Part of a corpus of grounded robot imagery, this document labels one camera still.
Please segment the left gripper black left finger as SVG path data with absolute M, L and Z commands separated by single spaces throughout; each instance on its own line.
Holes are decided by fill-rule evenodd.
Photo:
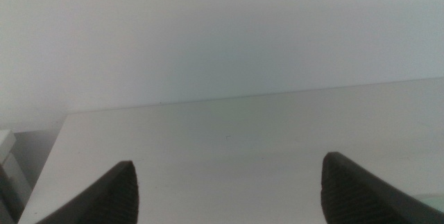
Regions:
M 38 224 L 136 224 L 138 216 L 135 166 L 122 161 Z

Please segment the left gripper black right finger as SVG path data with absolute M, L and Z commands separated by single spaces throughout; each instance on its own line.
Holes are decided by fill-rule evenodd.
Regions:
M 381 180 L 339 152 L 323 158 L 321 207 L 327 223 L 442 223 L 443 212 Z

